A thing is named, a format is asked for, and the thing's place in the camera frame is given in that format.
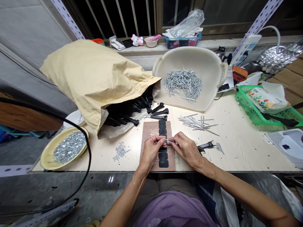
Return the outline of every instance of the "yellow plate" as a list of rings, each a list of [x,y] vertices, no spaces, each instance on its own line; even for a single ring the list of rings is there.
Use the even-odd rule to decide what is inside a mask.
[[[88,131],[86,130],[86,128],[81,127],[88,136]],[[44,148],[42,155],[41,155],[41,166],[44,169],[47,170],[55,170],[55,169],[59,169],[62,168],[63,166],[66,166],[67,164],[71,163],[73,160],[75,160],[76,158],[78,158],[79,156],[81,156],[84,151],[87,148],[87,144],[85,144],[84,148],[79,152],[79,154],[74,157],[72,160],[70,160],[69,162],[66,163],[60,163],[60,162],[54,162],[54,150],[56,149],[56,147],[58,146],[59,143],[61,143],[66,137],[68,137],[72,132],[77,132],[80,131],[78,129],[76,129],[75,127],[73,128],[69,128],[67,130],[64,130],[63,132],[61,132],[60,134],[58,134],[57,136],[55,136],[48,144],[47,146]]]

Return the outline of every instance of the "brown cardboard mat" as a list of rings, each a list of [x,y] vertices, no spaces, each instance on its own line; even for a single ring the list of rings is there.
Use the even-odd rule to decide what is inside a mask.
[[[167,130],[167,138],[171,137],[171,125],[170,121],[166,122],[166,130]],[[141,142],[141,153],[140,153],[140,159],[142,157],[142,152],[144,149],[144,142],[148,138],[159,135],[159,123],[158,121],[154,122],[144,122],[143,124],[143,133],[142,133],[142,142]],[[172,146],[167,146],[167,155],[168,155],[168,162],[169,166],[168,168],[160,168],[159,167],[159,157],[155,158],[154,165],[151,168],[152,172],[161,172],[161,171],[176,171],[175,166],[175,151]]]

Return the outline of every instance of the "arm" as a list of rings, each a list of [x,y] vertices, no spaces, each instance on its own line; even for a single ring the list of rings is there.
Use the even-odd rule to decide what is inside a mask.
[[[197,145],[182,132],[169,139],[178,154],[197,172],[219,183],[266,226],[299,226],[299,221],[250,184],[202,157]]]
[[[143,154],[137,170],[122,194],[111,207],[100,227],[126,226],[138,195],[150,172],[161,146],[167,147],[165,136],[153,136],[145,141]]]

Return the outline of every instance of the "beige sack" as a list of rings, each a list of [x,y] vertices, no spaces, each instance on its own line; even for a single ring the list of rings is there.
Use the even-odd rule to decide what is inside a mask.
[[[96,133],[102,126],[101,107],[137,98],[161,79],[91,40],[77,40],[56,50],[40,70],[76,103]]]

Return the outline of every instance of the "green plastic basket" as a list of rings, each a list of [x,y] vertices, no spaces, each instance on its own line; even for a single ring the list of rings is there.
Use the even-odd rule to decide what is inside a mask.
[[[263,115],[260,113],[258,108],[253,104],[253,102],[246,96],[246,94],[255,87],[262,86],[240,86],[238,87],[239,91],[236,93],[236,100],[243,107],[249,118],[252,122],[259,128],[262,128],[265,131],[281,131],[284,130],[285,126],[276,120],[270,119],[266,120]],[[274,116],[287,119],[295,119],[299,124],[295,128],[303,126],[303,116],[296,111],[293,107],[284,110],[280,113],[273,114]]]

